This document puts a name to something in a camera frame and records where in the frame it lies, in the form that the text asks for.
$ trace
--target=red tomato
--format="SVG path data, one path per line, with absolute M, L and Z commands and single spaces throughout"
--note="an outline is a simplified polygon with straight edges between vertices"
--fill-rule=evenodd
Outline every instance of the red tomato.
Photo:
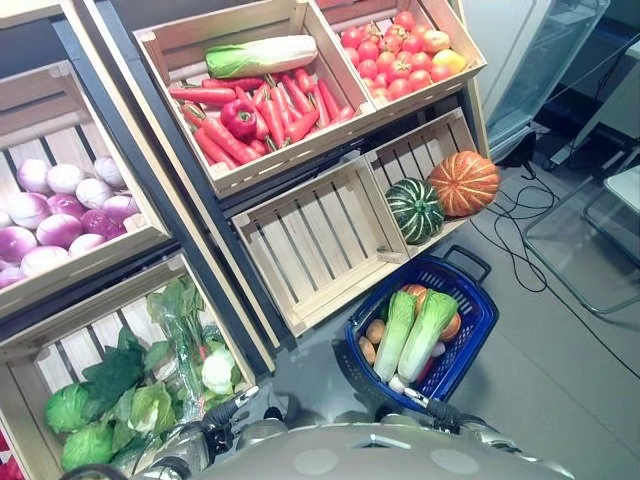
M 342 38 L 340 39 L 340 43 L 343 47 L 351 47 L 358 48 L 360 43 L 362 42 L 362 38 L 364 37 L 364 33 L 362 33 L 356 27 L 347 28 L 342 34 Z
M 416 26 L 416 19 L 413 18 L 413 13 L 406 10 L 404 12 L 398 13 L 393 21 L 394 23 L 404 28 L 407 32 L 410 32 L 411 30 L 413 30 L 413 27 Z
M 391 98 L 393 100 L 404 97 L 405 95 L 409 95 L 411 93 L 411 85 L 409 85 L 409 80 L 405 80 L 404 78 L 398 78 L 391 82 L 389 85 L 389 93 L 391 94 Z
M 391 64 L 391 69 L 389 70 L 389 80 L 391 80 L 391 82 L 398 80 L 399 78 L 408 80 L 410 73 L 411 65 L 404 63 L 402 60 L 395 60 Z
M 396 59 L 396 56 L 392 52 L 382 52 L 376 60 L 379 72 L 388 72 L 391 64 Z
M 386 32 L 384 32 L 385 37 L 390 37 L 392 35 L 400 37 L 401 40 L 404 40 L 408 36 L 407 31 L 404 29 L 404 27 L 395 23 L 391 25 Z
M 380 40 L 380 50 L 396 54 L 402 48 L 402 39 L 396 35 L 388 35 Z
M 344 49 L 344 51 L 347 52 L 347 55 L 349 55 L 349 60 L 351 60 L 351 63 L 353 63 L 353 65 L 357 67 L 360 63 L 360 55 L 358 55 L 358 51 L 353 47 L 347 47 Z
M 393 98 L 391 98 L 389 90 L 387 90 L 386 88 L 374 88 L 373 90 L 371 90 L 371 96 L 373 98 L 384 97 L 389 101 L 393 100 Z
M 358 73 L 362 78 L 370 78 L 373 82 L 373 79 L 378 75 L 378 66 L 371 59 L 363 60 L 358 65 Z
M 413 66 L 414 70 L 426 70 L 428 72 L 433 66 L 431 57 L 424 52 L 414 53 L 411 55 L 409 62 Z
M 431 85 L 431 77 L 425 70 L 416 70 L 409 75 L 409 85 L 411 85 L 411 91 L 415 92 Z
M 363 60 L 377 60 L 378 59 L 378 46 L 373 42 L 362 42 L 358 47 L 358 55 L 360 55 L 360 61 Z
M 387 72 L 379 73 L 373 79 L 373 84 L 379 88 L 387 88 L 389 86 L 389 74 Z
M 418 35 L 409 35 L 402 44 L 402 50 L 405 52 L 418 53 L 424 47 L 424 40 Z

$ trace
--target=purple onion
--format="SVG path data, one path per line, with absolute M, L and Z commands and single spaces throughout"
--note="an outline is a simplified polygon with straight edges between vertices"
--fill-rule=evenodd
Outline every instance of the purple onion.
M 78 220 L 80 220 L 84 212 L 87 211 L 76 197 L 73 195 L 65 195 L 64 193 L 57 193 L 53 197 L 50 197 L 47 200 L 47 205 L 49 205 L 49 210 L 51 210 L 53 214 L 64 213 L 76 217 Z
M 127 232 L 122 223 L 109 218 L 103 210 L 89 210 L 82 216 L 81 221 L 85 233 L 96 233 L 107 240 Z
M 118 223 L 124 222 L 125 218 L 129 218 L 136 213 L 140 213 L 136 201 L 133 197 L 129 197 L 127 195 L 116 195 L 115 197 L 111 197 L 104 202 L 102 209 L 106 212 L 109 218 Z
M 102 208 L 112 196 L 111 187 L 97 178 L 86 178 L 76 188 L 76 197 L 87 208 Z
M 0 258 L 20 263 L 22 257 L 38 246 L 36 237 L 26 228 L 7 227 L 0 230 Z
M 102 235 L 98 235 L 97 233 L 85 233 L 73 241 L 69 247 L 69 255 L 72 257 L 79 257 L 106 241 L 106 238 Z
M 34 230 L 49 216 L 46 197 L 39 193 L 16 193 L 9 199 L 9 215 L 16 225 Z
M 82 233 L 80 220 L 71 215 L 58 213 L 46 218 L 38 225 L 36 238 L 45 246 L 69 248 Z
M 69 254 L 60 247 L 38 247 L 27 253 L 20 263 L 22 273 L 31 277 L 58 266 L 69 258 Z
M 61 164 L 52 167 L 47 173 L 47 183 L 56 193 L 73 195 L 80 180 L 84 178 L 84 172 L 75 165 Z
M 20 267 L 10 267 L 0 272 L 0 288 L 8 287 L 16 282 L 19 282 L 24 277 L 24 273 L 20 270 Z
M 47 173 L 51 166 L 43 160 L 30 158 L 22 162 L 18 170 L 18 183 L 28 192 L 49 193 Z

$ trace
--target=green cabbage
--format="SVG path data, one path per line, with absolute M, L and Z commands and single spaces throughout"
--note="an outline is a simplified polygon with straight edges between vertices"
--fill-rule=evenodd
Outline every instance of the green cabbage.
M 113 429 L 106 423 L 92 423 L 70 435 L 60 461 L 65 471 L 90 463 L 108 463 L 113 456 Z
M 74 432 L 89 423 L 82 410 L 89 398 L 82 386 L 74 383 L 53 394 L 45 409 L 47 424 L 54 432 Z

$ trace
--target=white onion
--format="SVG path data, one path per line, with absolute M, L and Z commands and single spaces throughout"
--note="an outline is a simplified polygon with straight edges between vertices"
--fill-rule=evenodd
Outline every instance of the white onion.
M 76 189 L 76 197 L 87 208 L 101 208 L 112 196 L 111 187 L 97 178 L 82 180 Z
M 46 197 L 38 193 L 16 193 L 9 199 L 9 215 L 16 225 L 33 230 L 49 216 Z
M 76 193 L 78 183 L 84 178 L 84 172 L 75 165 L 61 164 L 49 170 L 47 183 L 56 193 L 66 193 L 73 195 Z
M 20 264 L 20 270 L 25 276 L 31 277 L 58 266 L 68 258 L 69 254 L 64 248 L 38 247 L 24 256 Z
M 9 214 L 0 210 L 0 228 L 10 227 L 11 225 L 13 225 L 13 222 L 11 221 Z
M 26 228 L 7 227 L 0 230 L 0 258 L 20 263 L 22 257 L 38 246 L 36 237 Z
M 96 174 L 102 180 L 107 182 L 112 187 L 124 187 L 124 179 L 118 170 L 116 162 L 111 157 L 98 157 L 93 162 L 93 167 L 96 169 Z
M 8 287 L 24 278 L 20 267 L 10 267 L 0 272 L 0 288 Z
M 125 218 L 129 218 L 136 213 L 140 213 L 136 201 L 133 197 L 129 197 L 127 195 L 116 195 L 115 197 L 111 197 L 104 202 L 102 209 L 109 218 L 118 223 L 122 223 Z
M 73 241 L 69 247 L 69 255 L 72 257 L 79 257 L 80 255 L 84 255 L 88 250 L 91 250 L 106 241 L 106 238 L 102 235 L 98 235 L 97 233 L 85 233 Z
M 18 183 L 28 192 L 49 193 L 51 189 L 47 183 L 47 173 L 51 166 L 36 158 L 25 160 L 18 170 Z
M 69 245 L 82 233 L 80 220 L 71 215 L 58 213 L 38 225 L 36 238 L 45 246 L 69 248 Z
M 76 197 L 73 195 L 66 195 L 64 193 L 57 193 L 56 195 L 49 197 L 47 205 L 49 205 L 49 210 L 51 210 L 51 213 L 53 214 L 65 213 L 72 217 L 76 217 L 77 219 L 82 218 L 84 212 L 87 211 Z

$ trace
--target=squash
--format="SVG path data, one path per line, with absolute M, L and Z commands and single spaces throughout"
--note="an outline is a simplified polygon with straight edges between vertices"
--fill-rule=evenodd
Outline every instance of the squash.
M 385 197 L 409 245 L 426 242 L 442 228 L 444 211 L 435 189 L 427 182 L 404 178 L 394 183 Z
M 471 151 L 445 158 L 429 174 L 428 180 L 449 217 L 479 212 L 493 202 L 500 187 L 498 168 L 491 160 Z

